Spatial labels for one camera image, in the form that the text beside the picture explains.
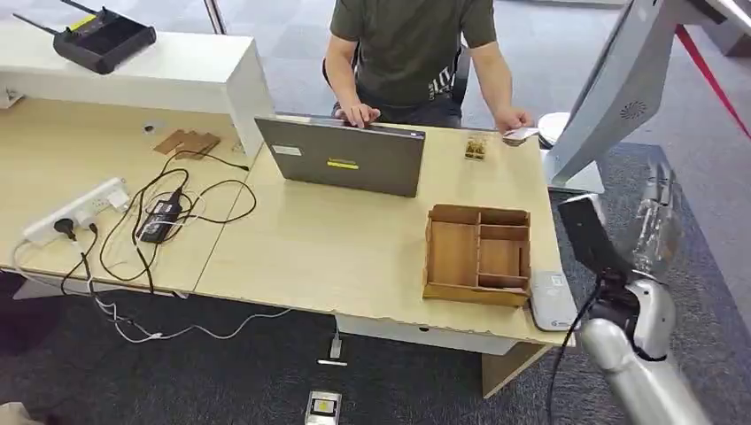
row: man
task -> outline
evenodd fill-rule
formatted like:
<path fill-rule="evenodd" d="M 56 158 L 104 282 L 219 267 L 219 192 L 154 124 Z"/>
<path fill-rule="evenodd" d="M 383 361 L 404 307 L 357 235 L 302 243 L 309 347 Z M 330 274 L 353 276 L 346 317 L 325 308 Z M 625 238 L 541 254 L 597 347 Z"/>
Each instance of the man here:
<path fill-rule="evenodd" d="M 511 105 L 492 0 L 336 0 L 330 29 L 325 67 L 338 100 L 334 115 L 354 126 L 379 120 L 460 127 L 461 106 L 451 98 L 460 34 L 498 130 L 532 123 Z"/>

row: dark carpet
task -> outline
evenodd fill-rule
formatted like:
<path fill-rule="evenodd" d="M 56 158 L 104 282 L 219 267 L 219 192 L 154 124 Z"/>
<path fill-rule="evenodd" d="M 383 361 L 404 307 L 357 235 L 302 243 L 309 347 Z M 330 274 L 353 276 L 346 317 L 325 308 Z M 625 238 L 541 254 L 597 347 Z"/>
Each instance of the dark carpet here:
<path fill-rule="evenodd" d="M 623 143 L 600 163 L 612 236 L 622 234 L 635 212 L 648 156 L 662 158 L 662 151 Z M 563 199 L 553 196 L 555 203 Z M 751 339 L 685 200 L 681 211 L 682 251 L 666 276 L 679 318 L 674 351 L 715 423 L 747 423 Z M 560 227 L 559 237 L 564 268 L 581 303 L 592 276 L 574 261 Z M 201 323 L 225 333 L 249 313 L 274 311 L 205 297 L 109 298 L 147 328 L 165 332 Z M 86 298 L 0 302 L 0 307 L 0 320 L 8 325 L 0 333 L 0 403 L 22 401 L 33 414 L 54 413 L 64 423 L 301 424 L 311 389 L 343 392 L 342 424 L 545 422 L 552 354 L 486 401 L 479 390 L 480 356 L 470 352 L 345 336 L 350 366 L 317 365 L 335 326 L 318 314 L 258 319 L 230 341 L 191 333 L 132 345 Z M 49 323 L 55 325 L 44 331 Z M 14 333 L 28 336 L 30 347 L 18 347 Z M 561 364 L 554 411 L 561 424 L 625 422 L 600 372 L 578 350 Z"/>

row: black router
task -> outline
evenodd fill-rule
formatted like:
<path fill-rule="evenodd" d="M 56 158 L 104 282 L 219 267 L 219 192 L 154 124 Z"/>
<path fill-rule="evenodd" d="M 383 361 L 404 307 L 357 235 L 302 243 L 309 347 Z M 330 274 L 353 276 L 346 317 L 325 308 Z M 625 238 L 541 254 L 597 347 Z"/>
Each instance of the black router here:
<path fill-rule="evenodd" d="M 61 2 L 89 16 L 80 25 L 58 32 L 13 13 L 18 19 L 54 35 L 52 47 L 62 56 L 95 73 L 108 74 L 122 61 L 157 41 L 154 27 L 147 27 L 104 7 L 97 12 L 73 0 Z"/>

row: man's hand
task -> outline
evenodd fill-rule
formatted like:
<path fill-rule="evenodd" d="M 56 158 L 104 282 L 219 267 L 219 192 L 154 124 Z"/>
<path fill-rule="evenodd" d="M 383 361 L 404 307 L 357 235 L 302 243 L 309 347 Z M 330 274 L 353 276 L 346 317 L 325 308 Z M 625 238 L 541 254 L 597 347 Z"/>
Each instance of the man's hand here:
<path fill-rule="evenodd" d="M 493 115 L 495 126 L 501 134 L 506 133 L 508 130 L 532 127 L 534 124 L 528 112 L 514 107 L 502 108 Z"/>
<path fill-rule="evenodd" d="M 365 128 L 371 122 L 381 116 L 381 111 L 371 108 L 366 104 L 353 104 L 351 106 L 342 105 L 336 112 L 334 118 L 347 118 L 350 124 L 359 128 Z"/>

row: dark jeans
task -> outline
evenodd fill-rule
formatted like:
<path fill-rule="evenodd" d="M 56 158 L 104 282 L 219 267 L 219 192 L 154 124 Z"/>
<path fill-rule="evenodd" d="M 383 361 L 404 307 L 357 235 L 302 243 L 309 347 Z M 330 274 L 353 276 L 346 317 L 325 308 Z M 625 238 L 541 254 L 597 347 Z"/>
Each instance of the dark jeans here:
<path fill-rule="evenodd" d="M 461 127 L 461 105 L 449 94 L 438 95 L 434 100 L 414 106 L 395 106 L 384 104 L 378 99 L 358 89 L 358 96 L 363 104 L 381 111 L 376 122 L 391 124 L 411 124 L 426 127 Z M 334 104 L 334 111 L 339 109 L 339 102 Z"/>

